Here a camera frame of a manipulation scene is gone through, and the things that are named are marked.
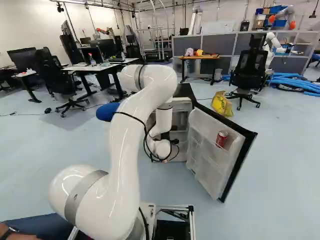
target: white wall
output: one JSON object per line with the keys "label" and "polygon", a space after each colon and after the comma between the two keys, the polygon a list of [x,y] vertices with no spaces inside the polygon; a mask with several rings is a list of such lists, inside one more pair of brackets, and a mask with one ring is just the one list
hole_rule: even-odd
{"label": "white wall", "polygon": [[[171,0],[164,0],[165,6],[172,5]],[[178,2],[178,4],[182,3],[181,0],[174,0],[174,2]],[[312,14],[317,0],[275,0],[277,5],[293,5],[296,11],[295,18],[297,23],[297,28],[299,26],[300,20],[303,15],[303,22],[301,25],[301,29],[308,29],[313,24],[320,21],[320,6],[317,10],[317,18],[309,18],[309,15]],[[241,21],[245,16],[245,6],[247,0],[221,0],[220,1],[220,9],[218,12],[219,21],[235,21],[234,29],[238,30],[240,28]],[[266,0],[265,6],[269,7],[273,3],[273,0]],[[246,19],[250,21],[250,28],[253,25],[253,19],[256,12],[256,8],[261,8],[264,5],[264,0],[249,0],[248,11]],[[144,9],[151,9],[152,6],[150,3],[144,3],[142,6]],[[201,6],[203,9],[202,14],[202,23],[205,22],[215,22],[217,19],[217,6],[218,1],[214,2],[202,2],[196,3],[195,6]],[[191,21],[192,16],[192,8],[193,5],[187,5],[186,7],[186,24],[185,27],[188,28]],[[175,18],[173,18],[173,8],[167,8],[167,13],[169,16],[169,25],[172,27],[173,23],[175,23],[175,34],[179,34],[180,28],[184,28],[184,12],[182,6],[175,7]],[[140,13],[140,23],[143,28],[146,28],[152,22],[152,14],[153,11],[146,11]],[[166,18],[163,10],[157,10],[156,16],[158,19],[158,25],[163,27],[167,26]]]}
{"label": "white wall", "polygon": [[[92,38],[94,28],[88,10],[79,4],[67,3],[66,7],[78,39],[84,37],[82,29],[87,37]],[[119,10],[116,10],[119,30],[113,9],[90,6],[90,11],[96,28],[112,27],[116,35],[123,30]],[[124,11],[123,15],[125,24],[130,23],[128,13]],[[59,13],[56,3],[49,0],[0,0],[0,67],[13,64],[8,50],[44,46],[62,63],[69,63],[59,38],[65,20],[65,12]]]}

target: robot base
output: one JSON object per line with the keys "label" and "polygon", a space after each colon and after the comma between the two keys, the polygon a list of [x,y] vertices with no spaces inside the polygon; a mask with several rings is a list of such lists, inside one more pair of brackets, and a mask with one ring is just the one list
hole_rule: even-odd
{"label": "robot base", "polygon": [[[156,206],[152,203],[142,202],[140,208],[148,224],[150,239],[146,239],[146,233],[143,228],[143,234],[136,235],[134,240],[196,240],[193,205]],[[144,226],[140,213],[137,218]],[[68,240],[76,239],[78,231],[79,229],[76,226],[73,227]]]}

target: computer mouse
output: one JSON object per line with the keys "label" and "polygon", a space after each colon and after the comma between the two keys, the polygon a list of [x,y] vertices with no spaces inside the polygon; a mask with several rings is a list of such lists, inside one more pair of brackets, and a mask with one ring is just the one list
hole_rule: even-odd
{"label": "computer mouse", "polygon": [[49,113],[51,113],[51,107],[48,107],[48,108],[46,108],[45,110],[44,110],[44,113],[45,114],[49,114]]}

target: blue cushion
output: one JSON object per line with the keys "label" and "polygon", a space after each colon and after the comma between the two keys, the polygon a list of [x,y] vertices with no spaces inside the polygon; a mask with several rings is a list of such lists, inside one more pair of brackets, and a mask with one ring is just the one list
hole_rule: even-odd
{"label": "blue cushion", "polygon": [[99,107],[96,112],[95,116],[97,119],[105,122],[111,122],[115,112],[117,111],[120,103],[119,102],[110,102],[105,105]]}
{"label": "blue cushion", "polygon": [[312,54],[312,59],[314,59],[314,60],[320,60],[320,54],[315,54],[315,53],[313,53]]}

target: bottle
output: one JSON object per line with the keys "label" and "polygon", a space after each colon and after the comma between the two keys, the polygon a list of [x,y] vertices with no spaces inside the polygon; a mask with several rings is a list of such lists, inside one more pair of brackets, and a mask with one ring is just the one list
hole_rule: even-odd
{"label": "bottle", "polygon": [[93,59],[92,53],[89,53],[89,60],[90,60],[90,65],[95,66],[97,65],[96,60]]}

